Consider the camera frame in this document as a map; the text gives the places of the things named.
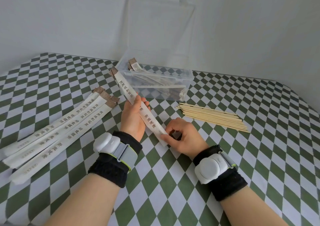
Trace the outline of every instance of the gray wall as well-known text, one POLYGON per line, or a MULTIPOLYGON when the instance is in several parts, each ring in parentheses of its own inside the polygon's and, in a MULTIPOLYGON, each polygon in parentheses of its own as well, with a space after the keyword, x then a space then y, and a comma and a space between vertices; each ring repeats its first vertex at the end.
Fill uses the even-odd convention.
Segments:
MULTIPOLYGON (((274 79, 320 111, 320 0, 188 1, 194 70, 274 79)), ((0 72, 41 52, 118 60, 124 2, 0 0, 0 72)))

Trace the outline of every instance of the green and white checkered cloth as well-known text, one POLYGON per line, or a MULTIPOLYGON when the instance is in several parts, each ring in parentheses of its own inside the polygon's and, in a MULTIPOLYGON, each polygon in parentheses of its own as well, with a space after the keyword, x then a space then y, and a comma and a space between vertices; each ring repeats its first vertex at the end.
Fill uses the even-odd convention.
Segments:
MULTIPOLYGON (((41 225, 81 183, 97 158, 94 139, 119 128, 125 98, 108 74, 116 63, 43 53, 0 76, 0 149, 60 118, 98 86, 121 98, 102 121, 26 183, 10 183, 12 170, 0 163, 0 223, 41 225)), ((234 112, 251 133, 185 119, 209 145, 221 145, 250 187, 288 224, 320 225, 319 114, 275 81, 193 74, 187 103, 234 112)), ((148 100, 164 127, 183 117, 175 101, 148 100)), ((149 130, 141 143, 109 225, 229 225, 220 204, 198 182, 189 157, 162 147, 149 130)))

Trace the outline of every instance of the clear plastic container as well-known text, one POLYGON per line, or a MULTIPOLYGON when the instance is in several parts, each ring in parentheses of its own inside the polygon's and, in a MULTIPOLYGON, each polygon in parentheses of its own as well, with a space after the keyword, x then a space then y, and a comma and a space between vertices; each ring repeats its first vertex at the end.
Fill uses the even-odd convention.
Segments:
POLYGON ((182 40, 182 36, 191 24, 194 11, 194 5, 181 2, 128 1, 127 50, 116 68, 142 96, 185 100, 194 77, 188 69, 190 39, 182 40), (177 48, 181 40, 187 47, 184 50, 177 48), (128 61, 132 58, 144 72, 129 71, 128 61))

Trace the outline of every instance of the wrapped chopsticks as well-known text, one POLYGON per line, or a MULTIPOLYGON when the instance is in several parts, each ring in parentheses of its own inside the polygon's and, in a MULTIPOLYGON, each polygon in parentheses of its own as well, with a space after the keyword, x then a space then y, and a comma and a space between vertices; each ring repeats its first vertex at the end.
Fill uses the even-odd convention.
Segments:
POLYGON ((249 133, 248 128, 242 122, 242 119, 235 113, 214 110, 187 103, 179 103, 177 108, 181 109, 182 114, 187 117, 249 133))

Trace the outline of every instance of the white wearable sensor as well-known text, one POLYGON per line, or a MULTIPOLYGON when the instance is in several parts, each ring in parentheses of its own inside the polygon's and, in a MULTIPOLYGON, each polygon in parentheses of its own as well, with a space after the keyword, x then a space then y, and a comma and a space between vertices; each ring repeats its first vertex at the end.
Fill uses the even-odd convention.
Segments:
POLYGON ((220 152, 203 158, 195 167, 194 172, 201 184, 208 184, 210 181, 217 179, 228 168, 234 166, 232 159, 225 152, 220 152))
POLYGON ((112 136, 108 132, 95 139, 93 150, 116 158, 118 162, 124 163, 129 168, 129 172, 134 168, 134 164, 138 158, 137 153, 129 144, 122 143, 120 138, 112 136))

